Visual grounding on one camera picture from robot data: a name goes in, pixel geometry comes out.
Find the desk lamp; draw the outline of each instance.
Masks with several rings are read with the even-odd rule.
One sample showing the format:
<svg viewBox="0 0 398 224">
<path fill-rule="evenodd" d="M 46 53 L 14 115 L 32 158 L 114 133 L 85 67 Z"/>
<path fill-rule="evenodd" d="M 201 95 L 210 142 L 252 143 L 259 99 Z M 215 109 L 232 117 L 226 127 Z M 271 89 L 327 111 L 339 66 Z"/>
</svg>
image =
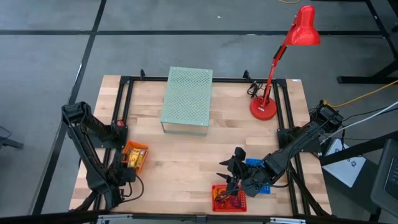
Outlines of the desk lamp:
<svg viewBox="0 0 398 224">
<path fill-rule="evenodd" d="M 271 92 L 271 81 L 274 70 L 278 61 L 285 53 L 286 45 L 317 45 L 320 43 L 319 34 L 313 27 L 314 16 L 315 9 L 313 6 L 301 7 L 295 16 L 285 40 L 272 60 L 271 70 L 263 96 L 253 98 L 250 103 L 250 112 L 255 118 L 268 120 L 276 114 L 276 103 L 273 99 L 269 98 L 269 93 Z"/>
</svg>

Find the orange object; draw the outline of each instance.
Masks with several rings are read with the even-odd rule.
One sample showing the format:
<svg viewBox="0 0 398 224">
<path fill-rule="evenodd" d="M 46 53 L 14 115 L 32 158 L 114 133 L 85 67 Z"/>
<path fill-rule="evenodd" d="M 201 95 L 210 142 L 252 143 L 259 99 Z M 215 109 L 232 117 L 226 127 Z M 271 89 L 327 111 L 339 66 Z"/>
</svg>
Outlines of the orange object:
<svg viewBox="0 0 398 224">
<path fill-rule="evenodd" d="M 130 158 L 134 159 L 132 167 L 136 168 L 136 174 L 140 173 L 142 166 L 147 158 L 149 148 L 144 144 L 139 144 L 138 142 L 129 141 L 126 147 L 123 149 L 122 163 L 129 163 Z"/>
<path fill-rule="evenodd" d="M 243 191 L 239 191 L 237 196 L 225 196 L 222 200 L 216 201 L 217 195 L 226 191 L 226 184 L 213 185 L 211 187 L 211 202 L 213 212 L 246 212 L 248 210 L 246 204 L 246 195 Z"/>
</svg>

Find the concrete floor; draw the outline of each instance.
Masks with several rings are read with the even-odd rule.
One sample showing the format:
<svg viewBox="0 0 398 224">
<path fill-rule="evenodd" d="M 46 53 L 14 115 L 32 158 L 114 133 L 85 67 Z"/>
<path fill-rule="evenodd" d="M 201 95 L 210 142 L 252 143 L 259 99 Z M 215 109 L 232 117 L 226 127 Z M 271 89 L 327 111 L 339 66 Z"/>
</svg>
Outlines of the concrete floor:
<svg viewBox="0 0 398 224">
<path fill-rule="evenodd" d="M 91 29 L 100 0 L 3 0 L 0 29 Z M 287 30 L 300 6 L 315 6 L 318 30 L 377 30 L 365 3 L 277 0 L 108 0 L 100 30 Z M 388 30 L 398 19 L 387 1 L 373 1 Z M 87 36 L 0 35 L 0 125 L 23 150 L 0 151 L 0 217 L 29 212 L 45 160 L 83 56 Z M 265 77 L 283 37 L 269 36 L 97 36 L 78 100 L 95 105 L 103 75 L 167 75 L 170 66 L 211 68 L 217 77 Z M 397 36 L 393 41 L 398 43 Z M 308 107 L 320 99 L 341 103 L 380 85 L 339 85 L 338 75 L 372 75 L 392 61 L 386 41 L 374 37 L 322 37 L 321 45 L 289 47 L 276 78 L 300 78 Z M 345 117 L 396 100 L 390 87 L 340 110 Z M 395 131 L 386 114 L 355 126 L 346 137 L 373 138 Z M 357 141 L 346 141 L 349 145 Z M 366 157 L 377 162 L 380 151 Z M 66 138 L 44 212 L 65 212 L 78 171 L 78 154 Z M 333 213 L 367 220 L 369 213 L 328 187 Z M 380 222 L 397 223 L 382 212 Z"/>
</svg>

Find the red plastic basket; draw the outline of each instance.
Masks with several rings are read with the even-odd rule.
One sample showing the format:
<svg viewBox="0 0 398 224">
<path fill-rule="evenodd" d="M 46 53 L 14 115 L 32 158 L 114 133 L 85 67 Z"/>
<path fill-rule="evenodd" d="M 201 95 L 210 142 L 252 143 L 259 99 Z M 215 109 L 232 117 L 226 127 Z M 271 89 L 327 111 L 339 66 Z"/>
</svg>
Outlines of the red plastic basket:
<svg viewBox="0 0 398 224">
<path fill-rule="evenodd" d="M 215 198 L 217 195 L 225 190 L 226 184 L 211 186 L 213 212 L 246 212 L 248 210 L 246 195 L 241 190 L 238 192 L 237 196 L 229 196 L 220 202 L 216 202 Z"/>
</svg>

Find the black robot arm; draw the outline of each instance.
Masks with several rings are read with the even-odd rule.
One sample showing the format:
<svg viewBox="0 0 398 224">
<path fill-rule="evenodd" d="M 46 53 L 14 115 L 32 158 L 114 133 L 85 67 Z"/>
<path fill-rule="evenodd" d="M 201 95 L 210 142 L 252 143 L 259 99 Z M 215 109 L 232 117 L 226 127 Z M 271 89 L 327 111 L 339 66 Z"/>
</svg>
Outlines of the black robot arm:
<svg viewBox="0 0 398 224">
<path fill-rule="evenodd" d="M 123 124 L 103 124 L 91 114 L 91 108 L 85 102 L 63 106 L 62 121 L 68 126 L 68 135 L 87 169 L 87 184 L 92 190 L 76 210 L 87 210 L 100 194 L 104 195 L 105 209 L 118 206 L 124 200 L 119 186 L 136 179 L 135 170 L 121 163 L 127 127 Z M 115 148 L 114 159 L 109 167 L 98 158 L 96 147 Z"/>
<path fill-rule="evenodd" d="M 318 152 L 320 144 L 318 137 L 323 133 L 336 131 L 341 126 L 342 120 L 343 117 L 333 108 L 320 105 L 312 113 L 310 122 L 303 127 L 293 130 L 278 130 L 280 149 L 266 155 L 257 166 L 246 165 L 243 162 L 246 153 L 242 148 L 237 147 L 229 160 L 220 162 L 221 165 L 228 166 L 227 169 L 232 173 L 232 177 L 225 174 L 218 175 L 227 180 L 227 190 L 231 191 L 231 195 L 238 193 L 236 189 L 241 180 L 241 189 L 244 193 L 254 197 L 264 185 L 276 183 L 283 176 L 285 170 L 295 173 L 294 169 L 289 166 L 290 159 L 299 152 Z M 302 191 L 309 193 L 304 184 L 299 184 L 299 187 L 303 188 Z"/>
</svg>

